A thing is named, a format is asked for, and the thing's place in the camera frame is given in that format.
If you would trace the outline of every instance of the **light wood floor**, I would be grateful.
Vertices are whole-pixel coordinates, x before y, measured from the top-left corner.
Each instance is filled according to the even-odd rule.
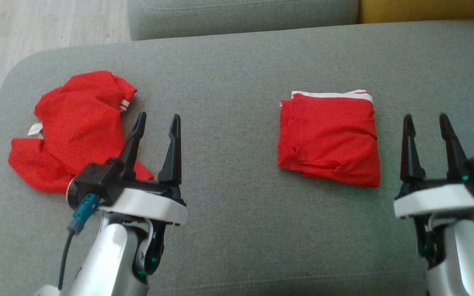
[[[0,0],[0,85],[33,53],[129,40],[126,0]]]

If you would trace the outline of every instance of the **gray fabric surface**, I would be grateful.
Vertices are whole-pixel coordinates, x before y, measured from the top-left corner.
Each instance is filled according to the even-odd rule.
[[[414,22],[158,39],[58,49],[20,62],[0,90],[0,296],[55,284],[71,210],[7,165],[39,97],[72,75],[107,69],[148,112],[139,160],[156,173],[182,116],[188,221],[169,227],[155,295],[423,295],[412,221],[393,215],[401,123],[414,116],[431,177],[446,171],[438,114],[474,155],[474,22]],[[382,186],[309,180],[276,166],[279,101],[291,90],[374,96]],[[98,228],[73,240],[70,287]]]
[[[129,0],[132,40],[355,24],[357,0]]]

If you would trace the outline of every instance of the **blue cable connector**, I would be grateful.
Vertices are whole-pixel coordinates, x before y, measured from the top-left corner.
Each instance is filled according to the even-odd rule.
[[[89,193],[74,211],[73,220],[67,225],[67,230],[69,232],[74,231],[74,234],[78,235],[83,230],[83,226],[89,217],[98,211],[99,206],[100,198],[98,195]]]

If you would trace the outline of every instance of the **folded red cloth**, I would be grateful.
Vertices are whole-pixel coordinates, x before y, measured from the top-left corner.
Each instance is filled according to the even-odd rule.
[[[309,178],[380,186],[378,137],[366,90],[292,92],[281,101],[278,166]]]
[[[90,162],[117,157],[124,146],[120,112],[137,90],[108,71],[75,75],[41,97],[34,115],[43,139],[12,140],[8,163],[32,188],[65,194],[72,178]],[[152,174],[136,163],[137,178]]]

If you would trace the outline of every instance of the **folded red shirt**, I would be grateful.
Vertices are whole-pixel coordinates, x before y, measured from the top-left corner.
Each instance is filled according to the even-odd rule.
[[[309,178],[380,186],[378,137],[366,90],[292,92],[281,101],[278,166]]]
[[[75,75],[41,97],[34,108],[44,139],[14,138],[8,163],[32,188],[65,194],[90,162],[105,163],[124,146],[120,112],[137,90],[108,71]],[[139,179],[152,179],[140,163]]]

